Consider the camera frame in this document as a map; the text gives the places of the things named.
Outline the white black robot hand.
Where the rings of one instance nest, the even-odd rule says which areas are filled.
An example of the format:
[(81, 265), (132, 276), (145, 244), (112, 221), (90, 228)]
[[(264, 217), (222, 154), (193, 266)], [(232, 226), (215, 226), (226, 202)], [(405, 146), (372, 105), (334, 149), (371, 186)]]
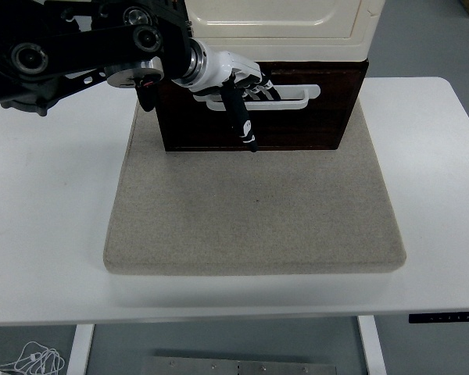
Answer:
[(251, 152), (256, 152), (258, 144), (245, 97), (255, 95), (262, 101), (279, 101), (280, 94), (256, 62), (229, 51), (215, 52), (195, 39), (191, 43), (190, 66), (173, 82), (197, 97), (219, 95), (231, 129)]

